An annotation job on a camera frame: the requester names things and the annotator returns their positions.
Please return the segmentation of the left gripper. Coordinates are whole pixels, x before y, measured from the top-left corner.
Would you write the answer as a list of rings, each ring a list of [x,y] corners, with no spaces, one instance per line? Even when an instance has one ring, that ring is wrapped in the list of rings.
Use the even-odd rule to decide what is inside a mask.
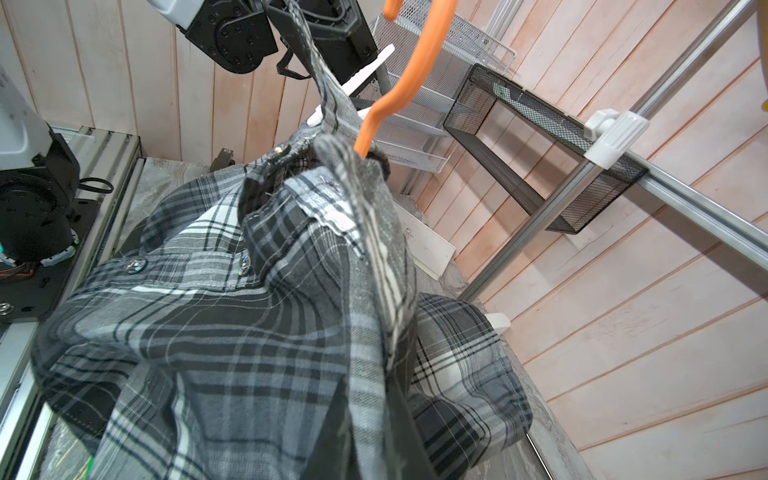
[[[372,63],[378,47],[357,1],[298,1],[312,40],[337,80],[344,84]],[[299,29],[285,1],[266,1],[267,16],[284,43],[308,67]]]

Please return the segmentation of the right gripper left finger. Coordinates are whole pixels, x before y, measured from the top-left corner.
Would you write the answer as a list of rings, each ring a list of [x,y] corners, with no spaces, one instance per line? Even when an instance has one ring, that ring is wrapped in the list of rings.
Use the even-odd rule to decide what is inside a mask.
[[[301,479],[359,479],[348,382],[342,377],[334,391],[323,426]]]

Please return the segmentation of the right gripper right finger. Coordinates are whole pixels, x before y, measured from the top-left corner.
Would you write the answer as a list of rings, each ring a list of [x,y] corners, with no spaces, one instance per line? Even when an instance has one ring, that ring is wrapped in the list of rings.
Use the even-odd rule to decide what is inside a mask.
[[[394,377],[388,377],[386,383],[384,442],[388,479],[437,478],[408,403]]]

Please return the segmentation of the orange hanger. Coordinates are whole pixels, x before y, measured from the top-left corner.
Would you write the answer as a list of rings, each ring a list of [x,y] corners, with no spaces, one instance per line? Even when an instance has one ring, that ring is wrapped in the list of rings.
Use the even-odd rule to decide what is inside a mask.
[[[405,108],[419,92],[431,72],[448,35],[458,5],[457,0],[438,0],[431,7],[401,79],[391,91],[378,99],[363,120],[354,150],[366,158],[380,124]]]

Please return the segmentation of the grey plaid shirt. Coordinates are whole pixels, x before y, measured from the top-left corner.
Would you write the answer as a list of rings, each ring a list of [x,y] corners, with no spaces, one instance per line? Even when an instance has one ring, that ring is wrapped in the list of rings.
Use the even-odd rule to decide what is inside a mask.
[[[320,125],[167,196],[35,339],[41,397],[96,479],[301,479],[342,377],[359,479],[388,479],[388,377],[436,479],[530,429],[485,315],[417,290],[388,159],[354,151],[361,119],[288,9]]]

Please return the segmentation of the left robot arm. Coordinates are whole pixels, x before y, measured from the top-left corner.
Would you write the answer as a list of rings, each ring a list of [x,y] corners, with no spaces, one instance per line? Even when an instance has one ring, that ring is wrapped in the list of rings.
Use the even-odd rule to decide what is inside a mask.
[[[146,154],[239,163],[287,140],[319,103],[310,81],[216,65],[145,1],[5,1],[1,64],[51,125],[137,135]]]

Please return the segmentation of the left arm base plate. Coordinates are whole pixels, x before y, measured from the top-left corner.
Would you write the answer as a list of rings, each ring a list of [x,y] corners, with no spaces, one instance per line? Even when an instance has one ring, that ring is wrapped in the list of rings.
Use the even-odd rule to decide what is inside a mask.
[[[1,323],[45,320],[62,299],[65,286],[75,269],[90,230],[97,218],[100,202],[77,199],[71,231],[76,234],[74,253],[53,266],[38,265],[31,276],[21,273],[1,280]]]

